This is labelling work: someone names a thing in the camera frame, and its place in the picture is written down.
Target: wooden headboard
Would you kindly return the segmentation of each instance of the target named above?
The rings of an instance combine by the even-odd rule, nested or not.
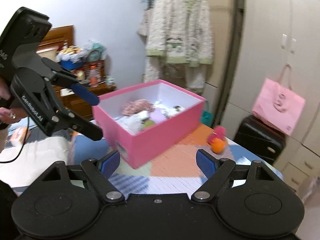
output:
[[[73,25],[50,29],[41,41],[38,52],[58,49],[63,46],[65,40],[68,41],[68,46],[74,45],[73,33]]]

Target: orange fruit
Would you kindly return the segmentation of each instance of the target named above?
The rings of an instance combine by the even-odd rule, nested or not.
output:
[[[211,150],[216,154],[220,154],[223,152],[226,144],[226,141],[223,141],[219,138],[214,138],[211,143]]]

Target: black suitcase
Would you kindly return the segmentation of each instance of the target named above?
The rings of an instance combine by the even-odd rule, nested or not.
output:
[[[285,134],[267,126],[253,115],[244,118],[233,140],[269,164],[285,148]]]

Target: pink bag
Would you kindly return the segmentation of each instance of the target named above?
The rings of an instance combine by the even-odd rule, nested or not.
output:
[[[286,69],[289,69],[289,88],[281,86],[281,81]],[[252,113],[265,124],[291,135],[302,113],[305,99],[292,92],[292,68],[284,65],[277,82],[266,78]]]

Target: teal bag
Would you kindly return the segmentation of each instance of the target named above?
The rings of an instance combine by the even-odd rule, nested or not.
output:
[[[202,113],[201,123],[211,127],[213,114],[209,113],[209,102],[207,100],[205,101],[205,105],[206,105],[206,111],[203,111]]]

